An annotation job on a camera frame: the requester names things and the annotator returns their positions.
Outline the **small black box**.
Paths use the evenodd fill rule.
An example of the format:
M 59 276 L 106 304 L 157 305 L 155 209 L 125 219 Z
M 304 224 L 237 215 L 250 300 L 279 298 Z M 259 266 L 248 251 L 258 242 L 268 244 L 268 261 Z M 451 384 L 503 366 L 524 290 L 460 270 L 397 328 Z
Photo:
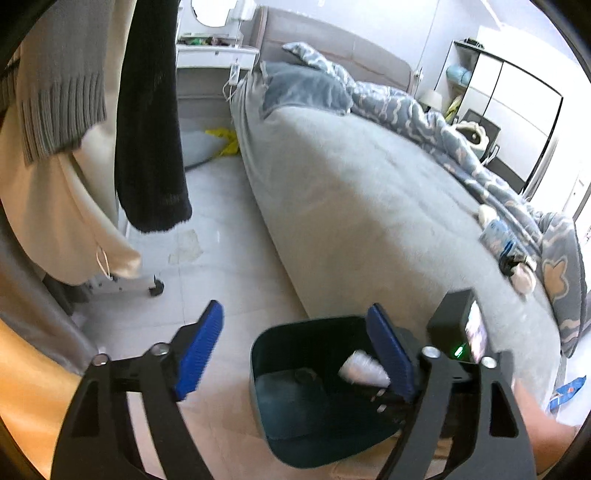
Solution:
M 511 277 L 514 275 L 514 269 L 520 264 L 527 263 L 527 256 L 520 252 L 502 253 L 499 258 L 499 268 L 501 272 Z

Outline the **blue tissue pack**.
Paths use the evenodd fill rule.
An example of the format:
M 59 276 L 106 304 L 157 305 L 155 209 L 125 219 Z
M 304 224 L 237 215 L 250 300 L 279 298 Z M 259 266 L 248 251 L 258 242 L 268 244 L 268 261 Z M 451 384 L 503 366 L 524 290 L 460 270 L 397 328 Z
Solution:
M 517 244 L 511 229 L 499 219 L 494 219 L 486 225 L 479 240 L 497 260 L 511 253 Z

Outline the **white tissue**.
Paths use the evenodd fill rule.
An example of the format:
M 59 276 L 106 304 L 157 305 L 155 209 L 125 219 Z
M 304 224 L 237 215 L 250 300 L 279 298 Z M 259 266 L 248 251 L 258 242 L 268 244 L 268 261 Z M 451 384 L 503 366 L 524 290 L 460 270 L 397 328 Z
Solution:
M 489 205 L 481 204 L 478 209 L 478 222 L 485 229 L 491 222 L 499 219 L 497 211 Z

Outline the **dark teal trash bin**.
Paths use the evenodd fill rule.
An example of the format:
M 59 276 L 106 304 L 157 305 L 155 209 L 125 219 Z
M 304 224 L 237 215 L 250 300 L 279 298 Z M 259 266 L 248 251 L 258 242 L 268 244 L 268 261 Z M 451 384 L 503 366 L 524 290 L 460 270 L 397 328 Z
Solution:
M 277 459 L 318 468 L 368 450 L 397 433 L 409 405 L 391 392 L 339 375 L 356 351 L 375 350 L 359 316 L 267 329 L 252 345 L 252 408 Z

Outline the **blue snack wrapper on floor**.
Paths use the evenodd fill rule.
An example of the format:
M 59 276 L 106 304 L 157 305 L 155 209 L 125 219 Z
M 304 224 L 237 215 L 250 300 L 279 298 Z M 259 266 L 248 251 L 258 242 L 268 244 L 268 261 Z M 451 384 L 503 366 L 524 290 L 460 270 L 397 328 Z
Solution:
M 569 402 L 585 385 L 586 377 L 578 377 L 571 382 L 559 387 L 552 395 L 548 409 L 551 413 L 556 413 L 560 407 Z

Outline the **blue patterned fleece blanket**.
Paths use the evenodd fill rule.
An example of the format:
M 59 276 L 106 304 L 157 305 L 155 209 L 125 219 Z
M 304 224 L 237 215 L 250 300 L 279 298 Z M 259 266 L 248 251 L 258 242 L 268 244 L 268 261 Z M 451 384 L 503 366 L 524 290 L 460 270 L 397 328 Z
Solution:
M 532 206 L 481 164 L 468 141 L 442 114 L 424 112 L 408 93 L 356 81 L 344 66 L 325 58 L 307 43 L 285 43 L 281 49 L 340 83 L 351 96 L 353 114 L 415 142 L 479 202 L 496 210 L 516 236 L 517 247 L 537 263 L 536 274 L 554 312 L 562 353 L 571 357 L 587 323 L 585 267 L 574 220 Z

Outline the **grey bed with sheet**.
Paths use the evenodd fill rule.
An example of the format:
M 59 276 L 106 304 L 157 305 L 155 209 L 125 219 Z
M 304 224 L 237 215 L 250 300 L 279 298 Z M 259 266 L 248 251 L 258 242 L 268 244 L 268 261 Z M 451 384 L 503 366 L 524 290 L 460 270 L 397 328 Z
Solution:
M 542 288 L 519 295 L 481 243 L 478 202 L 433 157 L 360 116 L 281 107 L 263 115 L 252 72 L 230 103 L 245 171 L 305 312 L 380 304 L 418 339 L 444 296 L 472 289 L 489 339 L 515 358 L 534 398 L 550 397 L 559 331 Z

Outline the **cloud shaped pet bed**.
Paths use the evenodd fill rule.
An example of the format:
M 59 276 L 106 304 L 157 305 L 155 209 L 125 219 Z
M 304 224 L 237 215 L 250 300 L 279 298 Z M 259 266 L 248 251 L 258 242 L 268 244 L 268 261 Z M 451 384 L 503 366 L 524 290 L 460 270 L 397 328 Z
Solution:
M 481 160 L 490 142 L 486 129 L 474 121 L 461 121 L 454 124 L 453 128 L 464 136 L 474 154 Z

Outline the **white and black wardrobe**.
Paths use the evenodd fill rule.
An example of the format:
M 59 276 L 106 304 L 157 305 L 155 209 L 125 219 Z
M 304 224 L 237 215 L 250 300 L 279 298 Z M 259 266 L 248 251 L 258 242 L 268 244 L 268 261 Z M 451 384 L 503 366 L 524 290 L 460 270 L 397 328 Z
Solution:
M 518 193 L 543 175 L 563 96 L 547 82 L 471 43 L 454 41 L 435 91 L 455 124 L 473 121 L 489 138 L 481 162 Z

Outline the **beige bedside lamp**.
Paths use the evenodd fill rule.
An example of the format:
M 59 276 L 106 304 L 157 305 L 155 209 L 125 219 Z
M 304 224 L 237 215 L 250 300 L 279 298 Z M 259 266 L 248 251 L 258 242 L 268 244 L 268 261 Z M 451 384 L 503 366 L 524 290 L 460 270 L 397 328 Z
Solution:
M 425 112 L 441 112 L 443 108 L 443 96 L 433 89 L 426 90 L 419 98 L 419 103 Z

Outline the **cream hanging coat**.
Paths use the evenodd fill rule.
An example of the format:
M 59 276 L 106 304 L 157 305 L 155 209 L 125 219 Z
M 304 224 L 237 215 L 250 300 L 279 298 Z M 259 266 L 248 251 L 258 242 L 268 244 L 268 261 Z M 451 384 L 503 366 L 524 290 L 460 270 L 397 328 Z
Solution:
M 135 4 L 114 3 L 104 62 L 106 119 L 78 148 L 27 165 L 16 108 L 2 111 L 1 202 L 32 262 L 69 285 L 98 275 L 138 276 L 140 254 L 118 225 L 114 184 L 121 70 Z

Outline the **yellow plastic bag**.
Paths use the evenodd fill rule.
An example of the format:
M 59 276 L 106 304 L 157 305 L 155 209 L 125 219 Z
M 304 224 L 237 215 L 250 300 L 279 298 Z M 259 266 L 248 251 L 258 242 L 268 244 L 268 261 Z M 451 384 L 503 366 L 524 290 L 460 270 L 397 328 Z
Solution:
M 238 136 L 235 130 L 228 128 L 207 129 L 205 134 L 211 135 L 223 141 L 221 150 L 216 153 L 216 157 L 236 156 L 239 154 Z

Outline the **white power strip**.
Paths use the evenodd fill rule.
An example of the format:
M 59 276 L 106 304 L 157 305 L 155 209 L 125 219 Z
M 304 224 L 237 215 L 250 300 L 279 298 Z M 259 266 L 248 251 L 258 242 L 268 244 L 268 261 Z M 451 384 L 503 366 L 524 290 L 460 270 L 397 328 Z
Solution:
M 240 76 L 240 65 L 233 63 L 229 69 L 228 86 L 235 87 L 238 84 Z

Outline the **grey knit hanging sweater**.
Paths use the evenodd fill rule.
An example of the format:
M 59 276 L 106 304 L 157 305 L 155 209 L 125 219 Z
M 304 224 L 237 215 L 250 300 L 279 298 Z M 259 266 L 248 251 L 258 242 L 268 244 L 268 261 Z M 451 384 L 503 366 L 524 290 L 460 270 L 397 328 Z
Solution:
M 1 74 L 1 110 L 16 108 L 24 162 L 76 149 L 106 119 L 104 62 L 112 1 L 57 1 Z

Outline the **white vanity desk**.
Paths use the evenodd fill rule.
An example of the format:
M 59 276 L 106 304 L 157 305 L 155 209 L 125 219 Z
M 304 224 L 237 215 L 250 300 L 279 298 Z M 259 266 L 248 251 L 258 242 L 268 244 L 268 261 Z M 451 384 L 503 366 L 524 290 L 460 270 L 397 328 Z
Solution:
M 255 1 L 243 2 L 243 21 L 221 28 L 200 24 L 190 1 L 181 1 L 176 27 L 176 98 L 181 131 L 228 127 L 229 69 L 240 65 L 239 80 L 256 64 L 259 50 L 246 44 L 242 29 L 256 13 Z

